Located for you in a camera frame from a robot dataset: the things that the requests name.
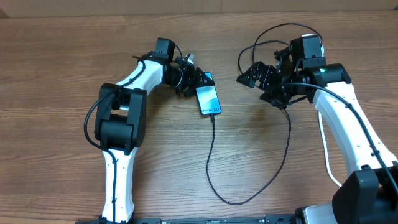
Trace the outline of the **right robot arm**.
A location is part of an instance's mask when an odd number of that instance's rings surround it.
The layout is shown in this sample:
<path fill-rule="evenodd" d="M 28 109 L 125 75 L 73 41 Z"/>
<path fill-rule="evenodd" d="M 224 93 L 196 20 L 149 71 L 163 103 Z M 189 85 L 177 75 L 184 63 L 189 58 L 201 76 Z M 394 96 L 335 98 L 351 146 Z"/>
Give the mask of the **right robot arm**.
<path fill-rule="evenodd" d="M 262 90 L 284 109 L 308 100 L 324 117 L 345 161 L 347 179 L 331 202 L 298 208 L 292 223 L 396 223 L 397 158 L 361 109 L 348 72 L 326 62 L 320 36 L 294 39 L 275 53 L 276 66 L 255 62 L 237 81 Z"/>

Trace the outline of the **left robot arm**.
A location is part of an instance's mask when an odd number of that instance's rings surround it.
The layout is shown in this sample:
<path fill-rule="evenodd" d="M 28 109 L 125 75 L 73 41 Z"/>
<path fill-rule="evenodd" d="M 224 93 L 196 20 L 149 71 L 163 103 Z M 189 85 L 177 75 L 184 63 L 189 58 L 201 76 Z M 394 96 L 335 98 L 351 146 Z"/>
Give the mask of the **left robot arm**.
<path fill-rule="evenodd" d="M 193 63 L 193 55 L 174 56 L 176 44 L 157 39 L 155 49 L 137 58 L 136 69 L 124 80 L 102 84 L 99 98 L 89 110 L 95 113 L 94 147 L 106 163 L 106 198 L 98 223 L 132 223 L 133 168 L 146 133 L 147 97 L 159 85 L 192 96 L 213 80 Z"/>

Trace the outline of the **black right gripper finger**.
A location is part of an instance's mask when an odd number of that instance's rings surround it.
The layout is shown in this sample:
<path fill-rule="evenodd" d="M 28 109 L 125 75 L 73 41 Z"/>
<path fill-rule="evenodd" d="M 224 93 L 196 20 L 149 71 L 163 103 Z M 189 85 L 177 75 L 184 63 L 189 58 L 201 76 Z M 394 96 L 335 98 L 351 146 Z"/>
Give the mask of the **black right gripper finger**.
<path fill-rule="evenodd" d="M 279 101 L 275 96 L 273 96 L 270 93 L 263 93 L 260 96 L 260 99 L 270 103 L 272 106 L 277 107 L 278 109 L 285 108 L 285 104 L 283 102 Z"/>
<path fill-rule="evenodd" d="M 266 73 L 267 66 L 261 61 L 255 62 L 248 70 L 239 75 L 236 81 L 250 88 L 254 88 L 255 86 L 263 88 Z"/>

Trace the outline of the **Samsung Galaxy smartphone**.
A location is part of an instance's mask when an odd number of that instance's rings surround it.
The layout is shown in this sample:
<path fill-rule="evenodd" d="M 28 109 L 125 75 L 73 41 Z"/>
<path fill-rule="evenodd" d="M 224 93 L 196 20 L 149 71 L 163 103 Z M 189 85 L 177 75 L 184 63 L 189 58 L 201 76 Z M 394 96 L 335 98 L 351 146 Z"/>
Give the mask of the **Samsung Galaxy smartphone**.
<path fill-rule="evenodd" d="M 196 89 L 200 113 L 203 116 L 221 114 L 221 105 L 215 86 L 204 86 Z"/>

